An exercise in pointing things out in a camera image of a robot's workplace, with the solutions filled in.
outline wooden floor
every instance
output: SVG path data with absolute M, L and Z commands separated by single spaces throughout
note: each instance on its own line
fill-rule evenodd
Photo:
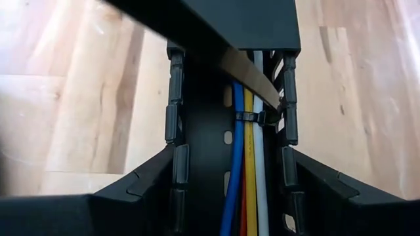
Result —
M 296 0 L 298 150 L 420 197 L 420 3 Z M 165 39 L 94 0 L 0 0 L 7 195 L 92 192 L 165 145 Z

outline blue cable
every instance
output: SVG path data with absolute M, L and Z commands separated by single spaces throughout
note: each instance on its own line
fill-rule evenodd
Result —
M 243 89 L 237 82 L 233 83 L 234 103 L 236 111 L 243 111 Z M 224 202 L 222 215 L 222 225 L 220 227 L 220 236 L 229 236 L 232 228 L 232 220 L 235 213 L 236 197 L 238 196 L 239 184 L 241 180 L 242 152 L 243 152 L 243 121 L 235 122 L 235 133 L 232 152 L 232 168 L 228 184 L 228 193 Z

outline yellow cable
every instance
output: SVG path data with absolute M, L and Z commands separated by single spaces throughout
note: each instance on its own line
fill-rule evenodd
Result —
M 244 89 L 245 111 L 253 112 L 253 94 Z M 245 181 L 247 201 L 247 236 L 257 236 L 257 195 L 255 183 L 254 134 L 252 122 L 245 122 Z

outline white cable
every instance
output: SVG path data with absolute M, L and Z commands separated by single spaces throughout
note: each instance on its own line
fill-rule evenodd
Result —
M 254 63 L 263 72 L 263 52 L 254 52 Z M 254 95 L 254 113 L 263 110 L 263 101 Z M 253 124 L 254 153 L 255 153 L 255 179 L 257 181 L 257 207 L 259 236 L 269 236 L 267 191 L 265 185 L 264 141 L 263 128 L 258 123 Z

